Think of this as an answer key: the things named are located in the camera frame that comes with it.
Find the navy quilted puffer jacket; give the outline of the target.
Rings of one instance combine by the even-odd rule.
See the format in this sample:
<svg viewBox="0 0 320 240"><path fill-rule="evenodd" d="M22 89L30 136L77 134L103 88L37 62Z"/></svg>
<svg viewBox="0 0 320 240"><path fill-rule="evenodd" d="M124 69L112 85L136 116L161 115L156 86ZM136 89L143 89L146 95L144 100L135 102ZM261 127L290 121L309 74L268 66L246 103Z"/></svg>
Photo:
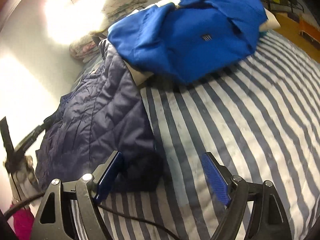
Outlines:
<svg viewBox="0 0 320 240"><path fill-rule="evenodd" d="M99 44L102 63L64 95L36 151L36 176L50 182L79 179L114 151L124 158L115 192L153 191L163 174L140 92L126 64L108 40Z"/></svg>

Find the blue white striped blanket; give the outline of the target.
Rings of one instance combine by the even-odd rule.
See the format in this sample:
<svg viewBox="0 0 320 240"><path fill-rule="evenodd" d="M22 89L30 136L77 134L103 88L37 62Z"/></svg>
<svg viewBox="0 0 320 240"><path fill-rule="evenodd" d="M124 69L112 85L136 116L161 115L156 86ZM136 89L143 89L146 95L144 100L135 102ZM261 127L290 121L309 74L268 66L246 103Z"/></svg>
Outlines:
<svg viewBox="0 0 320 240"><path fill-rule="evenodd" d="M152 77L141 91L165 175L156 191L115 193L114 212L209 239L224 213L201 155L246 181L276 187L294 239L319 218L319 64L275 31L256 52L188 86Z"/></svg>

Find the folded floral quilt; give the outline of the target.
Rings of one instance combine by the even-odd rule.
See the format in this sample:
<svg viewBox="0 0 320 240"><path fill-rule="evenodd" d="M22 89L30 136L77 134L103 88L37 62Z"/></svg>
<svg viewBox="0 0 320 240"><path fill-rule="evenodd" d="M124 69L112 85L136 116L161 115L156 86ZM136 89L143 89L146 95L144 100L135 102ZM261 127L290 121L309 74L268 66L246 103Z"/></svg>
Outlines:
<svg viewBox="0 0 320 240"><path fill-rule="evenodd" d="M69 46L70 55L84 63L90 61L99 53L95 40L105 39L108 28L131 14L134 10L143 9L148 0L111 0L106 2L102 13L104 19L97 30L91 30L88 34L74 41Z"/></svg>

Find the bright blue white jacket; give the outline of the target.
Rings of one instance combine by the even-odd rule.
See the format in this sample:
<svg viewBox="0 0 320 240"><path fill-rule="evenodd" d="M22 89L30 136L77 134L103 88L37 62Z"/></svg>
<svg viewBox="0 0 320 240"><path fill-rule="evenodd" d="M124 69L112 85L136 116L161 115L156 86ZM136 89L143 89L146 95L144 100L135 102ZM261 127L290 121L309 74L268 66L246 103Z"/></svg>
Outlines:
<svg viewBox="0 0 320 240"><path fill-rule="evenodd" d="M267 21L260 0L161 0L107 38L131 66L187 84L252 55Z"/></svg>

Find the orange covered low bench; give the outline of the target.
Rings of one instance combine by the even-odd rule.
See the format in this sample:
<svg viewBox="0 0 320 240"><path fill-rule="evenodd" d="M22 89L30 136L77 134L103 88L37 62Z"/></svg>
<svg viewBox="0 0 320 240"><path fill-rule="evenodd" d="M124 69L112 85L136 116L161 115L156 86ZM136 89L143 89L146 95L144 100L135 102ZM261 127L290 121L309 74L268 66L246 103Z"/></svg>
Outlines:
<svg viewBox="0 0 320 240"><path fill-rule="evenodd" d="M316 41L319 43L319 38L320 38L319 29L311 25L302 17L299 18L299 35L307 36L312 41Z"/></svg>

